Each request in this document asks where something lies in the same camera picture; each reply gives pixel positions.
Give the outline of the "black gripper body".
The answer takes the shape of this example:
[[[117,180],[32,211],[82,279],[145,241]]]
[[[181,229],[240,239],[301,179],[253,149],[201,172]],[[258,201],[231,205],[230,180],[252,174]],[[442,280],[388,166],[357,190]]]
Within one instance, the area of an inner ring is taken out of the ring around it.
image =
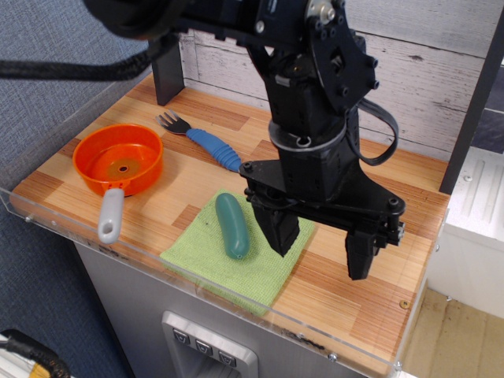
[[[338,119],[323,134],[293,134],[269,125],[276,160],[248,161],[239,168],[248,201],[339,228],[374,235],[378,247],[400,244],[405,202],[361,168],[356,117]]]

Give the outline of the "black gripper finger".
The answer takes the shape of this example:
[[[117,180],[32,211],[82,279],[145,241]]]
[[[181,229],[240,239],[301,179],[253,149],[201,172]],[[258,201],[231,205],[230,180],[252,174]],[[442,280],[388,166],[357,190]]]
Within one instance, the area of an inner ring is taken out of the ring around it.
[[[284,257],[298,238],[298,217],[287,211],[252,202],[255,219],[270,247]]]
[[[348,275],[352,280],[365,280],[379,247],[376,237],[348,232],[345,240]]]

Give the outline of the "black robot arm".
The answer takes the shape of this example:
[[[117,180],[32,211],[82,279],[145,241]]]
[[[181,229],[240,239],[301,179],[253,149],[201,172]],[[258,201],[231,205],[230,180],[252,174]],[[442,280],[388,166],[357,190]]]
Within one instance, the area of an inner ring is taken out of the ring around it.
[[[342,229],[349,276],[363,280],[373,258],[403,234],[402,199],[369,179],[363,165],[383,164],[360,149],[359,114],[393,133],[398,124],[370,102],[377,60],[350,29],[342,1],[88,1],[112,33],[172,40],[196,30],[244,47],[261,77],[272,119],[276,160],[243,163],[246,196],[271,248],[286,254],[300,218]]]

